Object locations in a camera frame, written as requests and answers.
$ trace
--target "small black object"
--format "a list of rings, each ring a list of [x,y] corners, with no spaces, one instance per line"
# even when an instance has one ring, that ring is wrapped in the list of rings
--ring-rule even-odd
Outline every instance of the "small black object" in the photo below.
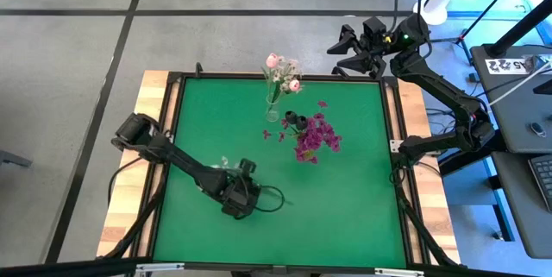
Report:
[[[540,123],[531,123],[530,128],[536,135],[546,138],[546,130],[544,130]]]
[[[342,77],[342,79],[348,79],[348,74],[341,69],[339,66],[334,66],[334,69],[331,71],[334,75],[339,75]]]
[[[296,125],[297,130],[303,130],[307,128],[307,118],[304,116],[299,116],[297,118]]]
[[[529,160],[529,165],[544,197],[546,208],[552,212],[552,154],[533,158]]]
[[[552,95],[552,79],[542,85],[533,88],[533,92],[539,95]]]
[[[469,75],[467,76],[467,79],[472,83],[480,82],[480,76],[477,73],[469,73]]]
[[[285,119],[291,125],[295,125],[295,123],[297,122],[297,114],[295,114],[295,112],[293,111],[287,111],[285,113]]]
[[[199,62],[196,62],[196,78],[201,77],[201,72],[204,71],[204,68],[201,66]]]

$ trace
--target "computer keyboard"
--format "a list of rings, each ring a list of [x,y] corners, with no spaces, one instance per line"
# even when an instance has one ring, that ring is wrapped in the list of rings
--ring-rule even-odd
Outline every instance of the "computer keyboard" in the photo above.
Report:
[[[552,212],[552,154],[531,159],[529,164],[541,189],[546,208]]]

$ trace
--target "concrete floor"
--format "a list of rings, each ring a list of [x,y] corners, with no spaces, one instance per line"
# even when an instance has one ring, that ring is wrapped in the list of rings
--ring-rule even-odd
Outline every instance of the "concrete floor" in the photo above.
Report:
[[[481,10],[490,1],[453,0],[449,9]],[[0,9],[126,9],[129,2],[0,0]],[[414,2],[400,0],[399,9],[409,10]],[[501,0],[495,10],[520,11],[520,4],[522,0]],[[141,0],[139,9],[392,10],[392,0]],[[0,167],[0,267],[41,260],[123,19],[0,15],[4,43],[0,50],[0,148],[34,161],[30,169]],[[275,52],[301,60],[306,72],[328,73],[340,58],[325,51],[337,41],[341,25],[360,28],[363,20],[335,16],[135,17],[60,260],[94,257],[107,208],[108,181],[120,160],[110,138],[134,108],[144,70],[190,71],[201,61],[205,71],[257,71],[266,56]],[[382,20],[387,25],[392,21]],[[457,36],[471,22],[451,19],[431,28],[431,36]],[[482,21],[467,43],[496,41],[513,23]],[[524,42],[539,43],[540,39],[531,33]],[[473,68],[457,46],[435,44],[428,63],[461,88],[474,88],[466,82]],[[435,99],[425,96],[428,107],[439,107]],[[508,248],[503,247],[506,242],[489,241],[486,232],[469,224],[492,220],[481,218],[485,212],[468,212],[451,209],[461,258],[469,267],[539,275],[547,272],[545,268],[552,271],[552,261],[524,258],[522,267],[508,264],[526,257],[519,240],[508,243]],[[508,251],[494,256],[489,246]]]

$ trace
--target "green table surface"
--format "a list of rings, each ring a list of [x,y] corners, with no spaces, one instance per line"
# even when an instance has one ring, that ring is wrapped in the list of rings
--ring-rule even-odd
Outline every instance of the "green table surface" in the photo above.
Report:
[[[278,142],[280,122],[265,118],[267,86],[254,79],[187,79],[175,144],[204,164],[256,162],[253,174],[277,186],[291,205],[243,220],[221,213],[192,178],[169,171],[154,249],[156,261],[404,268],[405,251],[380,87],[375,83],[304,82],[279,102],[312,116],[324,100],[342,150],[323,146],[318,164],[295,160],[296,142]],[[273,135],[267,140],[262,131]],[[278,205],[261,194],[258,206]]]

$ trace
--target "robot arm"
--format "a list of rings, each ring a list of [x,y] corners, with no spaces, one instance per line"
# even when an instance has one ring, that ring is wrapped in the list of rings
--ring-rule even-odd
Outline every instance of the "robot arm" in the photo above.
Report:
[[[256,165],[242,159],[239,169],[207,167],[172,144],[151,117],[132,113],[116,132],[111,143],[138,151],[144,160],[154,163],[172,163],[194,179],[198,188],[219,202],[225,214],[234,218],[250,215],[257,204],[260,186],[250,177]]]
[[[341,60],[338,66],[366,73],[379,79],[386,69],[382,56],[398,53],[391,60],[391,73],[398,79],[414,83],[447,105],[455,114],[455,129],[429,138],[411,135],[395,154],[401,167],[418,162],[425,153],[447,148],[476,151],[494,135],[494,128],[481,109],[478,98],[468,96],[446,79],[431,71],[418,49],[429,43],[428,26],[421,16],[413,14],[402,21],[392,32],[378,18],[363,22],[364,32],[357,40],[349,25],[342,26],[340,41],[328,50],[328,54],[346,54],[353,48],[355,56]]]

